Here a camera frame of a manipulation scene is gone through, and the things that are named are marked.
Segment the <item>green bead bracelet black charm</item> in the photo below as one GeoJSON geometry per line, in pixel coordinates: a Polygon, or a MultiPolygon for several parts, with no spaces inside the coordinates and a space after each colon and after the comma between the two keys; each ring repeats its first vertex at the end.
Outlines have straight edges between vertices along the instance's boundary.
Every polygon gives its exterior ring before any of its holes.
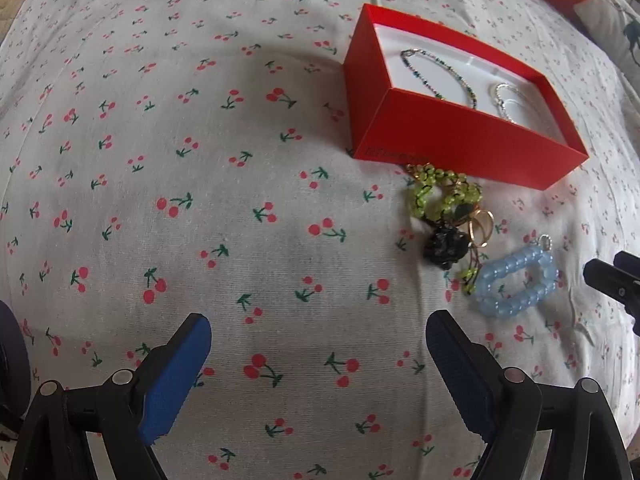
{"type": "Polygon", "coordinates": [[[491,238],[492,213],[482,208],[482,187],[465,174],[432,164],[408,164],[412,179],[411,212],[428,227],[423,258],[449,271],[468,259],[460,274],[463,290],[472,294],[480,275],[480,250],[491,238]]]}

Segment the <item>red jewelry box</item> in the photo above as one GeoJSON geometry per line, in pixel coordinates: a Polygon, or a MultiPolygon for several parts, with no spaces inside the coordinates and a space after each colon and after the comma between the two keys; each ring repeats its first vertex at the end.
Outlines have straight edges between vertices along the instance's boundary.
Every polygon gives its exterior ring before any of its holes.
{"type": "Polygon", "coordinates": [[[444,25],[366,4],[343,67],[359,159],[545,190],[588,158],[542,73],[444,25]]]}

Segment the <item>deer print pillow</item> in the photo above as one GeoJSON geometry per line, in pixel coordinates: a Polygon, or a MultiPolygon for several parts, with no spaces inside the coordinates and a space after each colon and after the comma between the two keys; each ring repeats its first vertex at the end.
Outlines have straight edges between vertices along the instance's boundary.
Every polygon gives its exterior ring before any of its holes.
{"type": "Polygon", "coordinates": [[[639,92],[639,14],[625,0],[585,0],[574,12],[594,43],[639,92]]]}

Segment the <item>cherry print bed sheet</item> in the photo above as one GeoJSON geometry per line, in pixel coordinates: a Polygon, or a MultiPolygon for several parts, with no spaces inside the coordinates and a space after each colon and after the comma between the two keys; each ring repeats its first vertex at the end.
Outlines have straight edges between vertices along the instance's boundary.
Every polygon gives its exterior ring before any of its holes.
{"type": "Polygon", "coordinates": [[[212,351],[155,451],[171,479],[466,479],[427,353],[449,310],[502,364],[602,387],[639,430],[639,341],[584,264],[639,249],[639,102],[544,0],[382,0],[546,76],[589,157],[484,182],[486,261],[553,240],[555,292],[485,318],[423,260],[400,167],[352,157],[342,63],[370,0],[25,0],[1,45],[1,297],[35,384],[103,382],[191,312],[212,351]]]}

